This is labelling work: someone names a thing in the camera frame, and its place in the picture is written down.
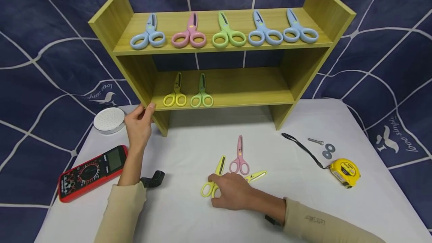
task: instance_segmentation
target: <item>wooden shelf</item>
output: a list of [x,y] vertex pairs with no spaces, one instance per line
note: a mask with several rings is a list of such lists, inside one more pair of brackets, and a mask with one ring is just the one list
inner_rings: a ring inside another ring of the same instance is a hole
[[[264,42],[255,47],[246,42],[242,47],[228,44],[216,49],[211,40],[221,31],[218,12],[197,12],[197,29],[207,38],[207,44],[199,49],[190,45],[178,49],[171,45],[171,37],[186,30],[190,12],[157,13],[157,30],[165,33],[167,42],[160,48],[149,45],[142,50],[133,50],[129,42],[134,35],[144,32],[149,13],[134,13],[129,0],[108,0],[88,22],[140,102],[145,107],[152,101],[157,104],[152,118],[163,136],[168,135],[171,110],[193,109],[190,100],[198,93],[200,73],[205,73],[207,93],[214,100],[211,108],[268,105],[275,128],[279,130],[356,15],[340,0],[305,0],[303,7],[294,8],[294,12],[302,26],[318,32],[316,43],[299,40],[271,46]],[[290,26],[286,8],[259,12],[270,29],[283,32]],[[245,36],[256,29],[253,10],[225,10],[224,13],[231,29]],[[285,50],[279,67],[184,71],[181,91],[187,96],[187,104],[163,105],[163,98],[173,91],[177,72],[159,72],[153,54],[277,49]]]
[[[204,53],[218,51],[245,51],[245,50],[276,50],[276,49],[295,49],[295,48],[312,48],[312,47],[330,47],[333,42],[325,35],[323,30],[313,21],[308,13],[302,8],[294,8],[295,15],[298,17],[301,25],[315,29],[319,33],[319,38],[316,43],[307,44],[301,40],[295,43],[283,41],[280,45],[272,46],[264,42],[261,46],[252,46],[248,41],[242,47],[235,47],[228,43],[228,46],[223,49],[217,49],[212,44],[212,37],[215,33],[221,31],[218,23],[219,10],[210,10],[198,13],[198,28],[199,32],[203,32],[207,38],[207,44],[202,48],[194,48],[188,44],[184,48],[176,48],[171,44],[171,37],[178,33],[184,32],[188,23],[190,12],[159,12],[157,16],[157,31],[165,33],[166,43],[163,47],[155,48],[148,45],[142,50],[134,50],[129,44],[134,35],[144,31],[149,13],[135,13],[117,45],[114,48],[116,56],[130,55],[151,55],[151,54],[166,54],[166,53]],[[252,19],[253,10],[224,10],[225,16],[228,19],[231,29],[243,32],[248,37],[249,33],[256,30]],[[283,32],[289,27],[286,8],[260,9],[259,13],[264,19],[265,25],[270,29]]]
[[[163,98],[173,92],[177,72],[159,72],[152,102],[156,110],[185,110],[191,107],[191,97],[198,93],[200,74],[205,74],[206,92],[213,97],[210,108],[293,104],[294,98],[278,67],[245,69],[188,70],[182,73],[181,92],[187,96],[186,105],[163,105]],[[199,109],[207,109],[201,104]]]

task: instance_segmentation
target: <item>tape measure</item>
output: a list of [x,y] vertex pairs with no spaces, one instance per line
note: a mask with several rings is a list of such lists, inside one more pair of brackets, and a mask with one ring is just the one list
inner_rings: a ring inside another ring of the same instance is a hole
[[296,138],[293,136],[282,133],[282,136],[288,140],[295,142],[301,149],[306,151],[315,162],[318,164],[321,169],[330,169],[332,175],[334,175],[337,180],[347,189],[352,188],[356,185],[357,181],[361,177],[359,168],[355,163],[347,159],[337,159],[333,161],[329,166],[324,167],[317,158],[307,149],[303,144],[301,144]]
[[357,180],[361,177],[357,165],[347,159],[337,159],[333,161],[330,164],[330,171],[347,189],[355,186]]

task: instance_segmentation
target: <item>navy blue backdrop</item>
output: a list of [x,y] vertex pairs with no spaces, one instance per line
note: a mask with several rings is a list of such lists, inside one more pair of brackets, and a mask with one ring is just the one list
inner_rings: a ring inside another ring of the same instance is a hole
[[[0,1],[0,238],[32,242],[93,116],[138,99],[87,24],[106,0]],[[357,16],[304,98],[349,107],[432,231],[432,0],[342,1]],[[130,2],[135,12],[171,12],[301,7],[304,0]],[[160,71],[249,68],[276,66],[281,56],[200,53],[154,62]]]

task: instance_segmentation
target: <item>hand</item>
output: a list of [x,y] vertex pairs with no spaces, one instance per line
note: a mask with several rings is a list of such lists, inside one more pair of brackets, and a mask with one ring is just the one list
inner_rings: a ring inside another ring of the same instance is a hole
[[151,123],[152,115],[156,109],[156,104],[150,103],[145,109],[143,115],[144,106],[139,104],[133,112],[126,115],[124,123],[126,124],[127,136],[129,138],[129,151],[131,149],[139,152],[144,151],[147,145],[147,141],[150,139],[152,134]]
[[228,172],[221,177],[211,174],[208,181],[216,183],[221,192],[220,198],[211,199],[213,207],[230,210],[250,209],[250,202],[257,190],[241,175],[234,172]]

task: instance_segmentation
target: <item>beige sleeve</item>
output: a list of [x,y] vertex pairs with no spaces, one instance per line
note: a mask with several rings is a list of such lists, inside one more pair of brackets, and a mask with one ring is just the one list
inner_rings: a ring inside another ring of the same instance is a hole
[[310,243],[385,243],[381,238],[355,225],[297,201],[286,200],[286,234]]
[[114,184],[94,243],[131,243],[145,201],[146,189],[141,182],[133,186]]

